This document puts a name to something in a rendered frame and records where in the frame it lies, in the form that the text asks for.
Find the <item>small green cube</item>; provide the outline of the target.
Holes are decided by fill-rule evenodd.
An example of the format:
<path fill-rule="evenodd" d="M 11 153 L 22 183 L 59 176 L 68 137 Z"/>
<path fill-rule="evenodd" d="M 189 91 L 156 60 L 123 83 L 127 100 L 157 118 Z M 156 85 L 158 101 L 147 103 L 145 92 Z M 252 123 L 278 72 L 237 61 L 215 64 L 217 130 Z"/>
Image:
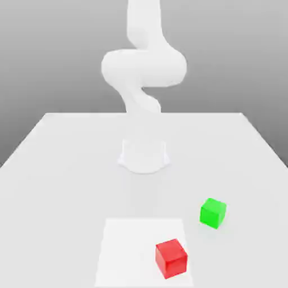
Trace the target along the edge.
<path fill-rule="evenodd" d="M 218 229 L 226 214 L 227 204 L 213 198 L 208 198 L 200 209 L 200 222 Z"/>

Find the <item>small red cube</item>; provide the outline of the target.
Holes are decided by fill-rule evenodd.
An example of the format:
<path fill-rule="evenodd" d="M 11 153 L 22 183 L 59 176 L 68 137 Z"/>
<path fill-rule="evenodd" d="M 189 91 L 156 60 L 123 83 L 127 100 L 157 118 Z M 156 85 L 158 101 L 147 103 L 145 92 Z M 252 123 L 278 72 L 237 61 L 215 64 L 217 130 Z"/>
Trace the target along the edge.
<path fill-rule="evenodd" d="M 188 255 L 174 238 L 155 245 L 155 262 L 163 277 L 168 279 L 187 271 Z"/>

